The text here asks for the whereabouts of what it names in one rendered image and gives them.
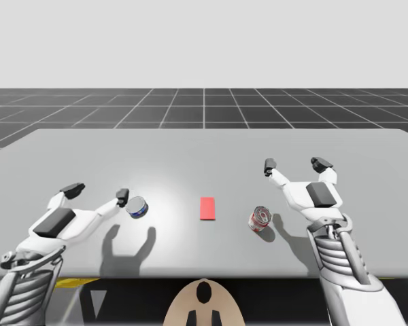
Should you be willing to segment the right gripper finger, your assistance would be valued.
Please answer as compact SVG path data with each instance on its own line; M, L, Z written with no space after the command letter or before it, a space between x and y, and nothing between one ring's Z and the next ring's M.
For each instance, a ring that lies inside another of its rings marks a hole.
M327 182L333 185L337 184L337 172L330 162L321 157L313 157L310 162L312 168L319 174L319 182Z
M264 174L278 188L283 188L290 181L278 171L276 161L273 158L265 160Z

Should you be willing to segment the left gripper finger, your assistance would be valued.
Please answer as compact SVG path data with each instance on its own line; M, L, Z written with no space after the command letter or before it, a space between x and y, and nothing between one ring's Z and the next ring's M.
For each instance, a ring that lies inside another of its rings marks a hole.
M73 183L62 188L57 194L51 197L47 205L47 211L57 208L68 208L69 201L78 197L85 187L83 183Z
M111 219L123 209L129 201L129 189L122 188L116 192L116 197L109 202L101 205L95 212L101 216L103 220Z

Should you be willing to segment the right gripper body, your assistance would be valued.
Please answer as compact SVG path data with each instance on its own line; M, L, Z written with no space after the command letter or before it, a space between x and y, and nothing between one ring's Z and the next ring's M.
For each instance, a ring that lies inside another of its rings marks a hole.
M287 182L282 186L288 205L310 222L328 217L343 220L343 204L334 183L328 181Z

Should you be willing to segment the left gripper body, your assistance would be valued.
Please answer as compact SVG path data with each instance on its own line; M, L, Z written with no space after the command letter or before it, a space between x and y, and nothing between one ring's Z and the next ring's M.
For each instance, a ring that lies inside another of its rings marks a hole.
M50 253L89 238L104 222L105 209L95 211L57 208L48 211L29 228L29 236L17 247L19 252Z

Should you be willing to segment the blue flat can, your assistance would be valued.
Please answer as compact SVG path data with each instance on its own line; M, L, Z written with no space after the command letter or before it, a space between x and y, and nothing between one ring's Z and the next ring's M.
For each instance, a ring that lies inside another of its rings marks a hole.
M148 212L149 206L143 197L135 196L129 199L125 209L130 217L133 219L139 219Z

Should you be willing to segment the red and white can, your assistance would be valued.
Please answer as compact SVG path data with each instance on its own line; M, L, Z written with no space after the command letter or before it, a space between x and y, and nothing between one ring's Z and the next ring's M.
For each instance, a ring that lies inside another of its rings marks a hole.
M267 207L257 206L249 217L248 225L254 232L261 232L272 220L272 214Z

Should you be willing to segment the pink pad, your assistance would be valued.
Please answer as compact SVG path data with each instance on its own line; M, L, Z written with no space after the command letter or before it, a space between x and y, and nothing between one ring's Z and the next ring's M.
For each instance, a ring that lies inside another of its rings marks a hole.
M216 219L214 197L201 197L200 220L213 221Z

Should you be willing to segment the tan robot part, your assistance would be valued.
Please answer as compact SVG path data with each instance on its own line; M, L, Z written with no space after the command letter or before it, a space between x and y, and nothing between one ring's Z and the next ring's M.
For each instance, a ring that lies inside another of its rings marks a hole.
M202 278L187 284L173 299L163 326L245 326L230 292Z

